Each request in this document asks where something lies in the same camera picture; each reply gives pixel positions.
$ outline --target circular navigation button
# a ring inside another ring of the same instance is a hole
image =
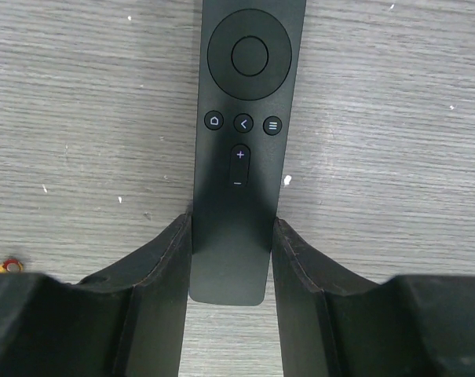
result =
[[[265,69],[268,60],[267,47],[256,37],[240,39],[232,50],[232,63],[241,75],[258,75]]]
[[[223,115],[216,111],[208,112],[204,116],[204,123],[210,130],[219,130],[223,126]]]
[[[279,132],[281,132],[282,128],[283,123],[281,122],[281,119],[277,118],[276,116],[269,116],[263,122],[263,130],[270,136],[277,135]]]
[[[258,9],[239,10],[223,19],[207,49],[213,80],[243,101],[260,100],[278,90],[290,71],[291,59],[286,29]]]
[[[234,120],[234,127],[242,134],[250,132],[253,128],[253,118],[248,114],[239,114]]]

